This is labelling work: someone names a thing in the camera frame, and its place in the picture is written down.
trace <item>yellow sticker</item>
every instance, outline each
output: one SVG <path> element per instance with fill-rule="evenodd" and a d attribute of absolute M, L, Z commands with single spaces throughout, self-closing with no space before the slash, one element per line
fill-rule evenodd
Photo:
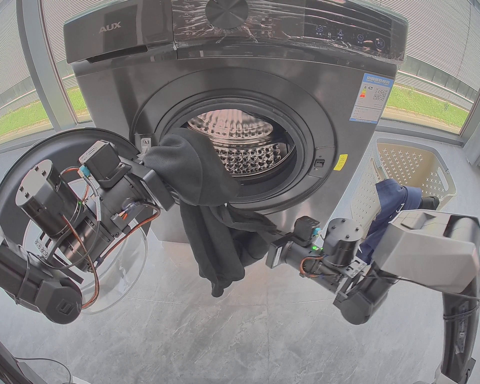
<path fill-rule="evenodd" d="M 335 168 L 333 168 L 333 169 L 335 171 L 341 171 L 343 166 L 347 162 L 347 157 L 348 157 L 348 155 L 340 155 L 340 157 L 338 158 L 338 162 L 337 162 Z"/>

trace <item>washing machine door opening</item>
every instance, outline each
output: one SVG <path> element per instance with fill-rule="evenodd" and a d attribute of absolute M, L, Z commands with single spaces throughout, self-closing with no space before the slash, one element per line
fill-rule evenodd
<path fill-rule="evenodd" d="M 211 140 L 227 171 L 245 181 L 281 167 L 295 150 L 290 135 L 274 121 L 240 109 L 216 109 L 187 122 Z"/>
<path fill-rule="evenodd" d="M 186 108 L 167 124 L 210 139 L 227 171 L 240 184 L 236 204 L 262 202 L 295 184 L 304 164 L 305 138 L 281 111 L 245 100 L 209 100 Z"/>

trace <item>warning sticker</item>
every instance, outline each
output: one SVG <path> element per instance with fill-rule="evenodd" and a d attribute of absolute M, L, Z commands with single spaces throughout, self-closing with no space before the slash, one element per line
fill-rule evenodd
<path fill-rule="evenodd" d="M 273 265 L 272 265 L 272 268 L 273 267 L 276 267 L 278 265 L 278 262 L 280 261 L 280 255 L 282 253 L 282 249 L 283 247 L 279 247 L 276 251 L 276 255 L 275 255 L 275 259 L 273 260 Z"/>
<path fill-rule="evenodd" d="M 365 73 L 350 121 L 378 123 L 392 87 L 392 79 Z"/>
<path fill-rule="evenodd" d="M 338 162 L 335 166 L 335 168 L 333 168 L 334 171 L 341 171 L 343 166 L 345 165 L 345 163 L 347 162 L 347 157 L 348 155 L 345 154 L 345 155 L 340 155 L 339 158 L 338 158 Z"/>

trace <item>aux logo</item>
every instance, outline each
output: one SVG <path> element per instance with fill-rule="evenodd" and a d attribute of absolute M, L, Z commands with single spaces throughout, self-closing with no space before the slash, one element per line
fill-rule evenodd
<path fill-rule="evenodd" d="M 118 23 L 113 23 L 113 24 L 107 25 L 106 27 L 101 27 L 100 32 L 98 32 L 98 33 L 111 31 L 112 29 L 121 28 L 120 23 L 121 22 L 119 21 Z"/>

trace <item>open washing machine door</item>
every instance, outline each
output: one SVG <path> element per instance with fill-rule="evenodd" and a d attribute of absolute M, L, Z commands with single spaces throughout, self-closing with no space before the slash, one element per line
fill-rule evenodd
<path fill-rule="evenodd" d="M 7 238 L 20 244 L 27 252 L 40 254 L 41 245 L 38 239 L 45 234 L 42 234 L 40 228 L 15 202 L 21 182 L 29 170 L 45 159 L 51 160 L 54 167 L 60 171 L 79 166 L 79 157 L 97 140 L 113 143 L 119 155 L 127 159 L 133 160 L 139 153 L 128 140 L 113 132 L 79 128 L 57 133 L 35 144 L 14 163 L 0 183 L 0 223 Z M 86 183 L 76 172 L 65 173 L 62 177 L 80 198 L 85 192 Z M 142 212 L 136 220 L 141 222 L 148 216 L 148 212 Z M 97 268 L 102 289 L 95 303 L 81 313 L 101 312 L 110 308 L 129 292 L 145 265 L 146 233 L 149 229 L 150 223 L 147 223 L 135 231 Z M 76 267 L 72 270 L 83 280 L 77 283 L 85 303 L 92 297 L 95 290 L 93 274 Z"/>

